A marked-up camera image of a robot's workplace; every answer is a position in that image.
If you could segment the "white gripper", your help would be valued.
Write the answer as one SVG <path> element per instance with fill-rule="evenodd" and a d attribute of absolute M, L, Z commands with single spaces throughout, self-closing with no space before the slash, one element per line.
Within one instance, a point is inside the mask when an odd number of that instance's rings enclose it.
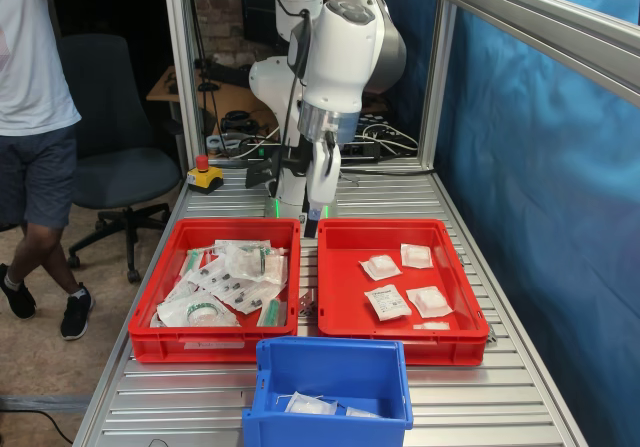
<path fill-rule="evenodd" d="M 306 174 L 309 212 L 306 215 L 305 238 L 316 237 L 321 212 L 334 201 L 340 168 L 341 154 L 337 145 L 331 147 L 324 141 L 313 144 L 313 157 Z"/>

